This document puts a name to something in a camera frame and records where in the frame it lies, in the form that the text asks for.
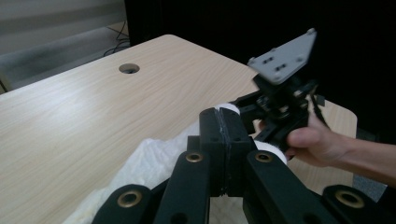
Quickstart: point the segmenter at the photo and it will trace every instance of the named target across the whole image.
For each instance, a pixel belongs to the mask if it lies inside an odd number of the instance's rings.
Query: robotic arm
[[[293,76],[306,64],[315,36],[309,30],[249,60],[258,72],[253,81],[259,90],[232,102],[240,114],[226,108],[201,112],[200,135],[189,136],[171,177],[154,189],[117,189],[93,224],[208,223],[209,198],[224,194],[243,198],[249,224],[396,223],[396,217],[351,187],[330,186],[317,195],[276,154],[258,150],[249,135],[254,119],[265,120],[255,140],[285,151],[289,132],[307,125],[308,95],[325,123],[314,97],[318,83],[304,84]]]

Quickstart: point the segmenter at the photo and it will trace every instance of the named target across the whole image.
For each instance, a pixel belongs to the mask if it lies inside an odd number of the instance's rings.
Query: finger
[[[291,147],[312,147],[319,143],[319,140],[318,131],[309,127],[293,130],[287,138]]]

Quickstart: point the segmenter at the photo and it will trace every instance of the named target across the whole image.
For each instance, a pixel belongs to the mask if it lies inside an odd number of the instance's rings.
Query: wood grain
[[[123,74],[125,63],[140,70]],[[61,223],[108,184],[143,139],[175,137],[202,110],[255,91],[254,76],[241,63],[164,35],[2,94],[0,223]],[[331,103],[325,111],[335,130],[356,132],[353,113]],[[351,180],[310,168],[293,170],[308,185]]]

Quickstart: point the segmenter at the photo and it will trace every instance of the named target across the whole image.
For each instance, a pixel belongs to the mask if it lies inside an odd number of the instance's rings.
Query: white fabric
[[[64,224],[92,223],[96,212],[110,194],[122,186],[136,184],[153,189],[162,183],[172,174],[179,154],[186,150],[189,135],[199,135],[198,121],[173,139],[162,141],[149,138],[142,141],[110,184],[106,188],[95,190],[88,195]],[[260,144],[261,149],[267,147],[272,146],[265,143]],[[242,198],[227,196],[211,198],[209,215],[209,223],[213,224],[248,223],[242,210]]]
[[[268,143],[259,142],[256,140],[254,141],[254,143],[256,144],[256,147],[258,150],[272,152],[272,153],[276,154],[283,161],[283,163],[285,163],[285,164],[288,163],[288,160],[286,159],[285,154],[283,154],[283,152],[279,148],[269,145]]]

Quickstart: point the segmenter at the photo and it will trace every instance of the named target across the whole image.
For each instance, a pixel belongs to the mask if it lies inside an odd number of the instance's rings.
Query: mounting screw
[[[293,93],[293,96],[294,96],[294,97],[300,97],[301,94],[303,94],[303,92],[300,91],[300,90],[297,90],[297,91],[295,91],[295,92]]]
[[[254,63],[254,60],[255,60],[256,58],[250,58],[249,60],[248,60],[248,62],[247,63]]]
[[[309,29],[306,33],[312,35],[315,32],[314,28]]]

